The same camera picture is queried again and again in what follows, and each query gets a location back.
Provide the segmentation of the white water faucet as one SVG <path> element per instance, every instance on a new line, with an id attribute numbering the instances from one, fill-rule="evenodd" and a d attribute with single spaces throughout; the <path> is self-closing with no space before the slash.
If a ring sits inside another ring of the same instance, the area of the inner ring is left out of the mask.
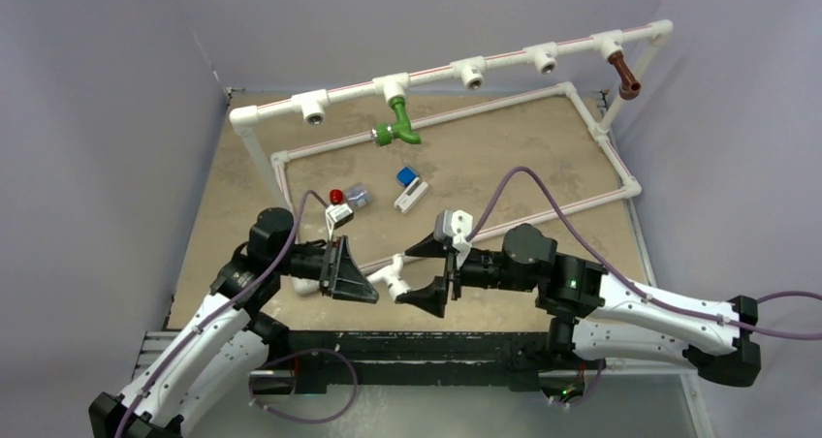
<path id="1" fill-rule="evenodd" d="M 401 272 L 404 267 L 404 255 L 392 255 L 391 262 L 377 271 L 370 273 L 366 279 L 371 284 L 384 283 L 395 303 L 398 298 L 412 291 L 411 286 L 402 278 Z"/>

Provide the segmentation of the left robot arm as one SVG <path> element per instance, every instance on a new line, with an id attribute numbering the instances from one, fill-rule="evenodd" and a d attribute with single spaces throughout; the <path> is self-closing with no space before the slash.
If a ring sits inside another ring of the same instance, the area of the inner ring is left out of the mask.
<path id="1" fill-rule="evenodd" d="M 102 392 L 91 403 L 94 436 L 185 437 L 254 369 L 283 365 L 292 355 L 290 330 L 262 311 L 283 276 L 313 280 L 334 299 L 378 301 L 345 236 L 299 244 L 297 224 L 285 208 L 258 215 L 172 343 L 121 392 Z"/>

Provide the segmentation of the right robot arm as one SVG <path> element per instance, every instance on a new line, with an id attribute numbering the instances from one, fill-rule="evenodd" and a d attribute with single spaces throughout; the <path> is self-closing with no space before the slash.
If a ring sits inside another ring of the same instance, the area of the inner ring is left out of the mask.
<path id="1" fill-rule="evenodd" d="M 388 285 L 395 302 L 441 318 L 464 287 L 533 293 L 552 317 L 541 353 L 555 366 L 660 361 L 737 388 L 751 386 L 761 371 L 760 347 L 750 339 L 758 321 L 751 297 L 709 301 L 622 283 L 598 263 L 558 252 L 554 239 L 529 224 L 508 231 L 498 251 L 459 252 L 429 235 L 410 252 L 443 259 L 444 270 L 422 289 L 395 277 Z"/>

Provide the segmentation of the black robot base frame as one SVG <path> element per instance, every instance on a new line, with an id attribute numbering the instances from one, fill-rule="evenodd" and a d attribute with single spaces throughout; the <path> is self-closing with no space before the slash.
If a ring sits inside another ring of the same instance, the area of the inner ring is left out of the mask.
<path id="1" fill-rule="evenodd" d="M 500 387 L 583 395 L 604 359 L 575 354 L 571 325 L 546 331 L 286 330 L 272 339 L 252 390 L 324 393 L 330 386 Z M 274 381 L 282 381 L 277 387 Z"/>

